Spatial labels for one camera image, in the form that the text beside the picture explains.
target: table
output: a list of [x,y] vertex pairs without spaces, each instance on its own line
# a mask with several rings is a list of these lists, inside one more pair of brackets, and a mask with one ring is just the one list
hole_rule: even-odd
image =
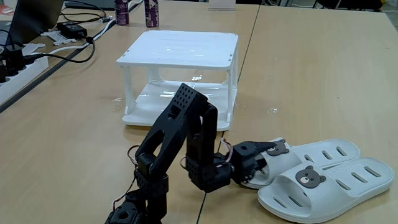
[[[356,143],[398,170],[398,34],[385,14],[261,6],[239,80],[232,144]],[[330,223],[394,223],[398,186]],[[236,184],[207,195],[199,223],[289,223]]]
[[[217,12],[209,11],[207,3],[159,5],[161,29],[237,33],[241,68],[259,6],[237,5],[237,11]],[[132,12],[130,21],[100,38],[89,62],[67,63],[0,114],[3,222],[103,223],[112,200],[129,186],[133,166],[126,151],[140,144],[149,128],[123,125],[123,75],[116,59],[147,30],[143,5]],[[89,53],[84,50],[76,59]],[[188,78],[201,73],[182,71]],[[178,74],[167,70],[164,75]],[[202,75],[202,80],[219,81]],[[141,91],[145,84],[137,80],[134,89]],[[164,223],[195,223],[199,214],[203,192],[180,167],[184,154],[183,147],[168,171]]]
[[[64,9],[63,10],[64,13],[78,13],[78,12],[94,12],[94,13],[98,13],[98,11],[95,10],[84,10],[84,9]],[[106,12],[108,16],[114,16],[114,12],[113,11],[107,11]],[[93,16],[90,15],[75,15],[75,16],[68,16],[68,18],[70,19],[76,19],[76,20],[87,20],[87,19],[91,19]],[[59,22],[65,22],[66,20],[60,16],[59,17]],[[100,23],[98,22],[92,22],[92,23],[87,23],[87,24],[82,24],[82,26],[87,30],[87,34],[89,36],[94,36],[98,33],[100,33],[105,26],[107,25],[107,23]],[[37,37],[34,40],[31,41],[31,43],[33,44],[45,44],[45,47],[39,48],[37,49],[37,52],[45,52],[45,53],[49,53],[55,49],[59,49],[62,47],[66,47],[66,46],[72,46],[72,45],[83,45],[85,43],[85,40],[78,40],[75,43],[69,43],[69,44],[62,44],[59,46],[54,46],[53,45],[53,40],[48,38],[48,37]],[[74,55],[77,54],[78,52],[75,52],[73,49],[71,50],[64,50],[61,52],[57,52],[56,54],[62,57],[67,57],[69,55]],[[45,79],[47,78],[47,76],[51,75],[54,71],[56,71],[57,67],[61,67],[63,65],[63,63],[61,62],[62,60],[59,58],[54,58],[54,57],[49,57],[49,67],[47,69],[45,69],[40,75],[38,75],[37,77],[35,77],[31,82],[28,83],[28,85],[26,85],[23,89],[21,89],[17,94],[15,94],[12,98],[10,98],[7,102],[3,103],[0,105],[0,111],[4,110],[5,108],[7,108],[9,105],[13,104],[13,102],[15,102],[16,100],[18,100],[21,96],[23,96],[23,94],[25,92],[29,92],[29,90],[31,88],[34,88],[34,85],[36,85],[35,83],[39,83],[41,82],[41,79]]]

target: black robotic arm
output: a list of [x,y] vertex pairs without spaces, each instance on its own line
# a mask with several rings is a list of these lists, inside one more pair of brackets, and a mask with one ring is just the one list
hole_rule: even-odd
[[237,184],[252,179],[255,171],[266,165],[264,159],[256,159],[257,155],[277,144],[242,142],[233,146],[231,155],[215,154],[217,114],[206,96],[181,84],[135,154],[138,167],[134,175],[139,189],[126,194],[123,204],[109,214],[105,224],[161,223],[167,213],[169,178],[166,172],[185,138],[186,170],[199,189],[212,192],[229,185],[231,179]]

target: purple can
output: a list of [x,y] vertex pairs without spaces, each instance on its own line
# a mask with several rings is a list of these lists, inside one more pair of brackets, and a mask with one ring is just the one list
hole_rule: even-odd
[[127,25],[129,20],[129,2],[128,0],[114,0],[114,13],[116,15],[117,25]]
[[148,28],[159,26],[159,3],[158,0],[144,0],[145,20]]

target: water droplet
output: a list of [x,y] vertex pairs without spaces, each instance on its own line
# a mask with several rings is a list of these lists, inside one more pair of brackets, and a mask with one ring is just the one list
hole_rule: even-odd
[[278,108],[271,108],[268,110],[268,113],[278,113]]

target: white plastic stand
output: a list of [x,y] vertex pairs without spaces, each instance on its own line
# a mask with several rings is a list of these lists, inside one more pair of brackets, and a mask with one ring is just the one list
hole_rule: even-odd
[[0,83],[0,105],[14,96],[48,67],[49,60],[47,57],[42,57],[37,59],[33,64],[26,65],[26,68],[19,71],[17,75],[6,77],[7,81]]
[[[238,92],[238,35],[215,32],[151,30],[143,33],[117,61],[124,74],[126,110],[123,121],[152,126],[182,82],[160,77],[159,68],[226,70],[224,83],[185,82],[218,109],[218,131],[228,130]],[[135,98],[134,67],[147,67],[147,85]]]
[[60,44],[75,43],[76,39],[68,39],[61,34],[61,31],[48,31],[41,34],[42,37],[49,37],[54,40],[54,45],[58,46]]

